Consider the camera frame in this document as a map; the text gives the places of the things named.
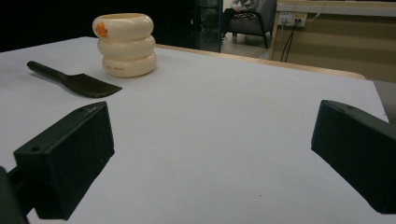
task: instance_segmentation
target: cable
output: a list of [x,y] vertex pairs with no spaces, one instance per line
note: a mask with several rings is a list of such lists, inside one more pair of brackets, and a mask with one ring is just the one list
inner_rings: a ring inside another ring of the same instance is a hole
[[288,22],[288,19],[283,18],[282,19],[282,35],[280,37],[280,41],[282,42],[282,49],[285,48],[285,43],[283,42],[283,28],[285,27],[285,24]]
[[296,27],[297,27],[297,24],[298,24],[300,21],[301,21],[301,20],[296,20],[296,21],[294,22],[293,30],[291,31],[291,34],[290,34],[290,36],[289,36],[289,38],[288,38],[288,41],[286,42],[286,45],[284,46],[284,48],[283,48],[283,50],[282,50],[282,56],[280,57],[280,61],[281,61],[281,62],[283,62],[283,56],[285,55],[286,47],[287,47],[288,44],[289,44],[288,52],[287,52],[286,58],[285,58],[285,62],[288,60],[288,56],[289,56],[289,52],[290,52],[290,47],[291,47],[291,42],[292,42],[293,36],[294,36],[294,31],[295,31],[295,29],[296,29]]

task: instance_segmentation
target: dark background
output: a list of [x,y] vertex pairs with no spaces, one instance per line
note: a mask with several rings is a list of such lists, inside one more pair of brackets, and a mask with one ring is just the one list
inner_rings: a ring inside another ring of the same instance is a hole
[[158,44],[194,48],[194,0],[8,1],[1,11],[0,52],[95,36],[92,22],[96,17],[124,12],[150,16]]

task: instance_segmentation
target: electrical socket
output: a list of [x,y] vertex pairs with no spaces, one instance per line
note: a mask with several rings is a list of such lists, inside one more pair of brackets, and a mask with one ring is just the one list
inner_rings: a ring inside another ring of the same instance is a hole
[[306,22],[307,13],[305,12],[279,12],[278,25],[293,26],[296,20],[300,20],[297,26],[304,27]]

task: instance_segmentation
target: gray armchair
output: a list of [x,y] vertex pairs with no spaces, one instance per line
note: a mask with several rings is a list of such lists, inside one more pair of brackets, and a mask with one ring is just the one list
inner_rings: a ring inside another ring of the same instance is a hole
[[257,11],[238,12],[230,21],[227,32],[243,35],[259,35],[264,39],[264,45],[268,49],[266,33],[274,28],[276,14],[276,0],[258,0],[260,1]]

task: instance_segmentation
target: stacked rings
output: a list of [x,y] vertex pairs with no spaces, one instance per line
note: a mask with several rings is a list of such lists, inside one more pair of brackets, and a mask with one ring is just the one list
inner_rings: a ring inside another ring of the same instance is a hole
[[114,77],[137,77],[157,64],[151,18],[139,13],[109,14],[97,17],[92,29],[99,37],[102,65]]

